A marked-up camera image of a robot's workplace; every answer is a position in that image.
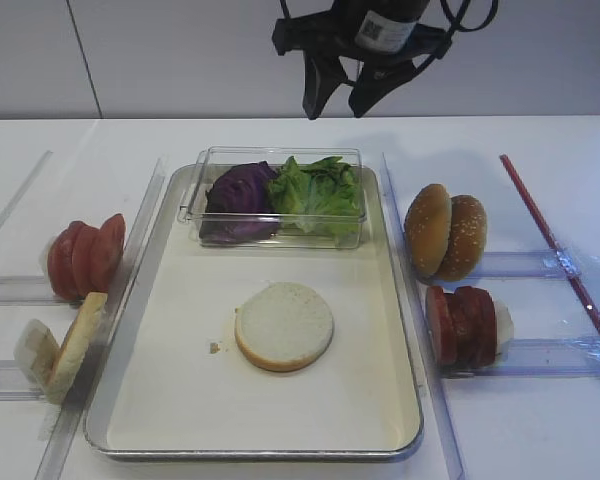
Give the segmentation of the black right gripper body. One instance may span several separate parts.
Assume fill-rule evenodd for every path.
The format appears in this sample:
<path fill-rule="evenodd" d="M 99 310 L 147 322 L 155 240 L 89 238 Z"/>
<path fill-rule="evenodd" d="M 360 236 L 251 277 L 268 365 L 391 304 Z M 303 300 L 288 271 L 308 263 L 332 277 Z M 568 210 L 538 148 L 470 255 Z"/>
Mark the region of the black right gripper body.
<path fill-rule="evenodd" d="M 282 56 L 293 50 L 357 60 L 387 57 L 391 64 L 420 55 L 444 56 L 448 32 L 420 22 L 427 1 L 335 1 L 327 10 L 292 17 L 287 9 L 272 41 Z"/>

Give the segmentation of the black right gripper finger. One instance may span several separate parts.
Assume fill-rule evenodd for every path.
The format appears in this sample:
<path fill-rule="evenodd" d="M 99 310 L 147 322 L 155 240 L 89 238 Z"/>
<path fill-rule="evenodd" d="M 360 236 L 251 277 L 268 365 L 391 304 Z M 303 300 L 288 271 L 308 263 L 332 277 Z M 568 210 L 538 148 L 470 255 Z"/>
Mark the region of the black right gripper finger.
<path fill-rule="evenodd" d="M 395 65 L 365 62 L 348 99 L 355 118 L 361 118 L 393 90 L 409 83 L 417 74 L 412 60 Z"/>
<path fill-rule="evenodd" d="M 337 56 L 304 51 L 304 95 L 302 106 L 309 120 L 322 114 L 334 91 L 345 82 L 345 70 Z"/>

